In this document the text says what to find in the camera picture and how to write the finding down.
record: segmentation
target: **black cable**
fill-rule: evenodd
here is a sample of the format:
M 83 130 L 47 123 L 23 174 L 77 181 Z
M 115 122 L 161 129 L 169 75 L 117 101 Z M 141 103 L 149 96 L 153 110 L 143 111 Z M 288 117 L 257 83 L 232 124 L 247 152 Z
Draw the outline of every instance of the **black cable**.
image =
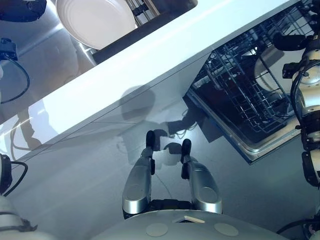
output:
M 16 187 L 18 187 L 18 185 L 21 183 L 21 181 L 24 179 L 27 171 L 28 171 L 28 165 L 25 164 L 24 162 L 21 161 L 12 161 L 12 164 L 18 164 L 18 165 L 22 165 L 24 166 L 24 170 L 23 173 L 21 175 L 21 177 L 19 178 L 19 180 L 15 183 L 15 185 L 13 185 L 5 194 L 3 194 L 4 197 L 8 196 L 13 190 L 16 189 Z
M 10 98 L 10 99 L 8 99 L 8 100 L 5 100 L 5 101 L 1 101 L 0 104 L 6 104 L 6 103 L 9 103 L 9 102 L 11 102 L 11 101 L 13 101 L 13 100 L 16 100 L 16 99 L 20 98 L 23 94 L 26 93 L 26 91 L 27 91 L 27 90 L 29 89 L 29 87 L 30 87 L 30 77 L 29 77 L 27 71 L 26 71 L 18 62 L 12 60 L 12 59 L 11 59 L 10 57 L 8 57 L 7 55 L 3 55 L 3 56 L 5 57 L 5 59 L 7 59 L 8 61 L 10 61 L 10 62 L 13 63 L 14 65 L 16 65 L 16 66 L 24 73 L 24 75 L 25 75 L 25 77 L 26 77 L 26 87 L 25 87 L 25 89 L 24 89 L 20 94 L 18 94 L 17 96 L 15 96 L 15 97 L 13 97 L 13 98 Z
M 280 228 L 276 233 L 281 234 L 288 229 L 291 229 L 293 227 L 300 226 L 303 224 L 320 224 L 320 220 L 305 219 L 305 220 L 293 221 L 293 222 L 285 225 L 284 227 Z

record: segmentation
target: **plate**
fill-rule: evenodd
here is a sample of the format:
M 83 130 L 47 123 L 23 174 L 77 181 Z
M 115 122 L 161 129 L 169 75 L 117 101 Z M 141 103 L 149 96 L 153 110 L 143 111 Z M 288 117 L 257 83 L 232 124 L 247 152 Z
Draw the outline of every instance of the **plate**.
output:
M 101 50 L 136 28 L 125 0 L 56 0 L 57 15 L 79 42 Z
M 277 79 L 278 83 L 282 86 L 286 94 L 290 93 L 292 79 L 282 78 L 282 69 L 285 64 L 299 63 L 304 51 L 304 49 L 299 51 L 281 51 L 271 45 L 261 54 L 261 58 L 270 69 L 270 72 Z M 260 59 L 255 63 L 254 76 L 256 78 L 256 82 L 263 89 L 269 92 L 275 90 L 275 92 L 282 94 L 282 91 L 279 89 L 276 81 L 267 71 Z

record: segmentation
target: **sink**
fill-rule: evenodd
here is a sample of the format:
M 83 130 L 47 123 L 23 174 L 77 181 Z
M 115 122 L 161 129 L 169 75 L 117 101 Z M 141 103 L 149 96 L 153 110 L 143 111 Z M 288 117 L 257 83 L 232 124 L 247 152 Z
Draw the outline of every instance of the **sink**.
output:
M 0 21 L 0 38 L 17 46 L 18 63 L 30 77 L 30 87 L 20 98 L 0 105 L 0 124 L 62 87 L 97 64 L 119 53 L 153 31 L 194 8 L 197 0 L 126 0 L 146 4 L 153 16 L 135 16 L 138 28 L 100 51 L 78 42 L 60 23 L 54 1 L 47 0 L 43 16 L 34 22 Z M 26 77 L 14 64 L 0 61 L 4 75 L 1 99 L 10 99 L 26 87 Z

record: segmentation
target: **dishwasher rack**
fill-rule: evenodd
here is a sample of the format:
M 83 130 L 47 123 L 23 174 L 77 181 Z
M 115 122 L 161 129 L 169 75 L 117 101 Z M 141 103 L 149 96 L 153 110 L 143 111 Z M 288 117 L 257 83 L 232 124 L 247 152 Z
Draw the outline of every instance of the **dishwasher rack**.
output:
M 125 0 L 129 5 L 138 27 L 160 15 L 151 0 Z
M 238 114 L 257 133 L 271 133 L 285 125 L 294 116 L 290 98 L 261 54 L 273 44 L 276 33 L 313 34 L 308 14 L 310 2 L 300 1 L 212 51 L 193 88 L 211 82 L 217 91 L 224 91 Z M 271 75 L 277 89 L 266 91 L 258 85 L 253 71 L 257 60 L 264 65 L 264 74 Z

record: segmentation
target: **dishwasher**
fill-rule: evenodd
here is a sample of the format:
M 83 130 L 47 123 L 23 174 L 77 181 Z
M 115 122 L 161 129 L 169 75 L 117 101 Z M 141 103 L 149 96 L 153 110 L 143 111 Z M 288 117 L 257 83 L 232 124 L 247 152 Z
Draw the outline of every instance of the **dishwasher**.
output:
M 300 134 L 282 70 L 304 50 L 277 50 L 273 38 L 313 35 L 310 6 L 299 1 L 213 50 L 187 92 L 249 164 Z

